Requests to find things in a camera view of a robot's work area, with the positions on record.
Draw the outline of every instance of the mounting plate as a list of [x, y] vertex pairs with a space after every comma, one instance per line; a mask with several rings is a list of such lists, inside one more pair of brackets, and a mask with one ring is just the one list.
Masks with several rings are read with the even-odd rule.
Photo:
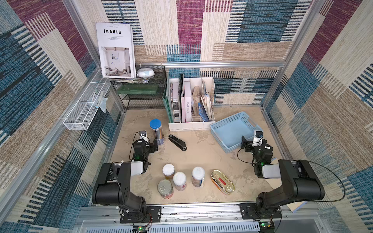
[[257, 212], [255, 210], [255, 203], [241, 203], [239, 209], [241, 210], [242, 219], [258, 219], [258, 218], [280, 218], [281, 212], [272, 209], [267, 209], [265, 212]]
[[148, 214], [151, 215], [151, 221], [153, 223], [159, 223], [161, 221], [161, 209], [161, 206], [148, 206], [144, 220], [142, 220], [142, 216], [137, 213], [130, 214], [123, 212], [122, 216], [120, 217], [120, 223], [148, 223], [150, 221], [150, 216]]

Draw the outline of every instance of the black stapler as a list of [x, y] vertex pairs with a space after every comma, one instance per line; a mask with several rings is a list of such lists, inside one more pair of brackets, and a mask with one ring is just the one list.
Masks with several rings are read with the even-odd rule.
[[182, 151], [186, 151], [187, 150], [187, 146], [185, 145], [185, 142], [181, 139], [178, 139], [177, 137], [173, 136], [172, 134], [170, 134], [168, 136], [168, 139], [174, 143], [177, 147], [179, 147]]

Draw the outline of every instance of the blue plastic basket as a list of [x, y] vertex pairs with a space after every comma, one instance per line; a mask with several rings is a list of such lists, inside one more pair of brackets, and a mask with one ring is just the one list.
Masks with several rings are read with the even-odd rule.
[[251, 141], [254, 138], [254, 130], [263, 131], [243, 111], [215, 122], [210, 127], [212, 135], [226, 153], [240, 147], [241, 136]]

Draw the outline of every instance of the ventilation grille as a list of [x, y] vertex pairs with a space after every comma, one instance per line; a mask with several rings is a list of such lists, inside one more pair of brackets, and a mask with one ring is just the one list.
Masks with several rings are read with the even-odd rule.
[[[148, 233], [178, 233], [178, 232], [257, 232], [258, 222], [243, 223], [198, 223], [198, 224], [162, 224], [153, 225]], [[132, 233], [132, 226], [121, 227], [89, 227], [86, 233]]]

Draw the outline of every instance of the white desk organizer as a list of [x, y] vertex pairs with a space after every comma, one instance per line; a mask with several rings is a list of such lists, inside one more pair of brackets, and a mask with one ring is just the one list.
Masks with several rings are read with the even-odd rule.
[[202, 90], [202, 80], [205, 81], [206, 90], [209, 93], [212, 108], [213, 121], [211, 122], [185, 122], [185, 123], [168, 123], [170, 131], [184, 131], [184, 130], [210, 130], [210, 125], [215, 123], [214, 116], [214, 90], [215, 83], [214, 78], [184, 78], [184, 81], [190, 81], [192, 93], [195, 86], [199, 86]]
[[[98, 110], [96, 104], [99, 101], [100, 93], [103, 91], [102, 97], [105, 97], [110, 85], [110, 81], [106, 81], [103, 77], [94, 78], [63, 121], [66, 128], [69, 130], [87, 130]], [[97, 96], [92, 101], [96, 90]]]

